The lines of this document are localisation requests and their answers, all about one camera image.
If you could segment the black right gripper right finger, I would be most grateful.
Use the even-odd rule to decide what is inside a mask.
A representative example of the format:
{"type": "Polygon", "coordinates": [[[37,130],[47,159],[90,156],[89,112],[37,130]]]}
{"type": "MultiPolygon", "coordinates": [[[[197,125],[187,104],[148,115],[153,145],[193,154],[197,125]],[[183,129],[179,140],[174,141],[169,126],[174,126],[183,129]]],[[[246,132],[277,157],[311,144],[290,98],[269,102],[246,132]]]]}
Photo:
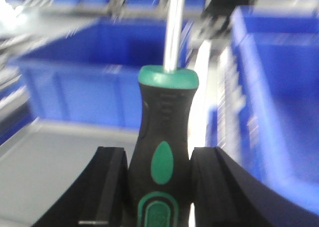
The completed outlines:
{"type": "Polygon", "coordinates": [[[197,227],[317,227],[319,217],[280,196],[219,147],[191,156],[197,227]]]}

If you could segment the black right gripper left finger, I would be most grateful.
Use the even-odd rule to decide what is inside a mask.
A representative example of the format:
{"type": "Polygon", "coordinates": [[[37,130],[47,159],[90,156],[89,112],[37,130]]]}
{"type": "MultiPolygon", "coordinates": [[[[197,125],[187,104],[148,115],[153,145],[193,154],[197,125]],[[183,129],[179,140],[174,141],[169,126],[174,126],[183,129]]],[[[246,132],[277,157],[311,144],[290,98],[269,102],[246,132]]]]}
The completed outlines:
{"type": "Polygon", "coordinates": [[[119,227],[127,175],[124,148],[98,147],[67,191],[35,227],[119,227]]]}

